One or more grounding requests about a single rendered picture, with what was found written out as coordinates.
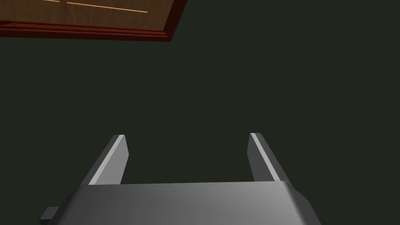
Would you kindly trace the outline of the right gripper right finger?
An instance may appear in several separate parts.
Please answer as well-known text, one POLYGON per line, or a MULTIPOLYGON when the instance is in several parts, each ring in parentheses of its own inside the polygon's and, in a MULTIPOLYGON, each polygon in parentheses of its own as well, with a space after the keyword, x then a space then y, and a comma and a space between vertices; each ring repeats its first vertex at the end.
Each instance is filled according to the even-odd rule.
POLYGON ((255 182, 289 181, 261 133, 250 133, 247 156, 255 182))

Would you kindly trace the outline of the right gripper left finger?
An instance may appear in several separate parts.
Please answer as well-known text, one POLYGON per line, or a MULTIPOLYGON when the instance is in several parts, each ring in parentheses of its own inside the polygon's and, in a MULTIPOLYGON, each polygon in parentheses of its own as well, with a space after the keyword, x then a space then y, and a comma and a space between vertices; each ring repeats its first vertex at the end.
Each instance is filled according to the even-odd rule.
POLYGON ((120 184, 129 157, 125 135, 114 135, 82 181, 82 185, 120 184))

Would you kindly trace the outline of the brown wooden door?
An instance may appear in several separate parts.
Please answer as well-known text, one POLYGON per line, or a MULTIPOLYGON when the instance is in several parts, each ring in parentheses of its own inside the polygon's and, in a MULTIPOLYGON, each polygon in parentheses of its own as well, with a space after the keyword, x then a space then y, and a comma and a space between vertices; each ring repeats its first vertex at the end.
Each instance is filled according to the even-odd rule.
POLYGON ((0 0, 0 20, 162 30, 174 0, 0 0))

